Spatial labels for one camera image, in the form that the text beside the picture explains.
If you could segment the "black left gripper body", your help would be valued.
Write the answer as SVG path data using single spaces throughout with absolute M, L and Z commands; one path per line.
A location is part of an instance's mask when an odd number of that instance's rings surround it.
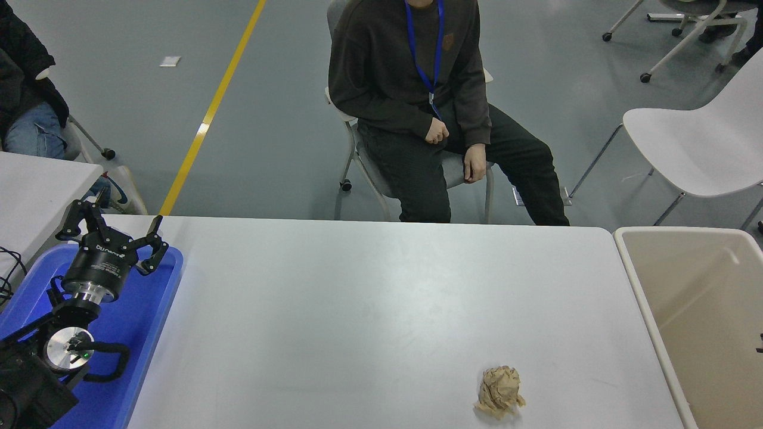
M 78 253 L 63 278 L 68 293 L 85 291 L 87 286 L 98 286 L 107 297 L 118 297 L 125 287 L 126 278 L 137 264 L 136 249 L 127 248 L 117 239 L 103 242 L 98 237 L 82 239 Z

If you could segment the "person's right hand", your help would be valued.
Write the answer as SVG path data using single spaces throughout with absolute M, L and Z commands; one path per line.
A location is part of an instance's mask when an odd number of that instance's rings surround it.
M 438 117 L 432 117 L 431 124 L 424 140 L 428 144 L 440 144 L 445 139 L 449 138 L 449 129 L 445 122 Z

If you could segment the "person's left hand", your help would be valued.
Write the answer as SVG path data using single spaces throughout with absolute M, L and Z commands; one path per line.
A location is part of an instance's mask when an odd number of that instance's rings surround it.
M 463 158 L 465 183 L 479 182 L 487 175 L 486 147 L 485 144 L 479 143 L 466 149 Z

